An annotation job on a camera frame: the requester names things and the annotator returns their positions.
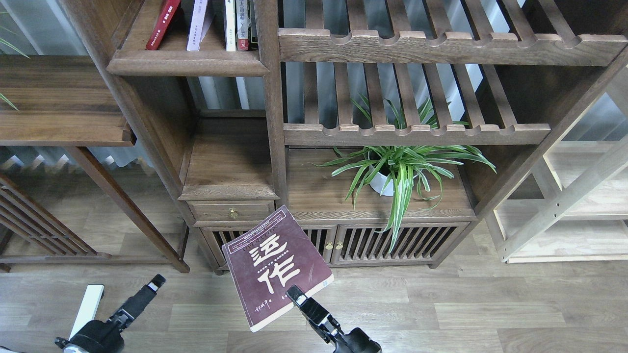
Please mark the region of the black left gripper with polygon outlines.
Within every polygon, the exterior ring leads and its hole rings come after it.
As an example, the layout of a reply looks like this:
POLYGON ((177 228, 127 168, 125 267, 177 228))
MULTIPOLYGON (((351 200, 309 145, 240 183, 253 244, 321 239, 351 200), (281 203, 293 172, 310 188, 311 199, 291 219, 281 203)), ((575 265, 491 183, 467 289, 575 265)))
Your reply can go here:
POLYGON ((121 352, 124 347, 121 332, 139 317, 165 282, 166 279, 162 275, 155 275, 147 283, 147 287, 142 287, 134 296, 128 298, 107 322, 91 320, 71 339, 57 337, 54 343, 65 353, 121 352))

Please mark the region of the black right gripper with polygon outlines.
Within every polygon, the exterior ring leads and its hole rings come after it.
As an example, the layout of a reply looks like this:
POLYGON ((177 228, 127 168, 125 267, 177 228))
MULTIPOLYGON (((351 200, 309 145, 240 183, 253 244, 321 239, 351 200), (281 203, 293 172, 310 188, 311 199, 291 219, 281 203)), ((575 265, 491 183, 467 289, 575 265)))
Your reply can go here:
POLYGON ((315 299, 307 297, 296 285, 286 292, 310 326, 326 343, 334 343, 335 353, 381 353, 382 347, 359 327, 344 333, 340 324, 315 299))

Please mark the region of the white robot base leg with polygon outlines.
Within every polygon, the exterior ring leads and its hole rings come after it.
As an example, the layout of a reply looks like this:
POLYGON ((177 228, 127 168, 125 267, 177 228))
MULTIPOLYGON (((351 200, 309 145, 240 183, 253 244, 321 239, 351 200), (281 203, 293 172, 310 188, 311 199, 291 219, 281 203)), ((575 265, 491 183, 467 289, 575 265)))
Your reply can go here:
POLYGON ((88 322, 94 320, 99 307, 100 301, 103 298, 104 286, 103 284, 88 284, 81 300, 80 307, 78 309, 75 322, 72 330, 70 331, 70 339, 78 333, 88 322))

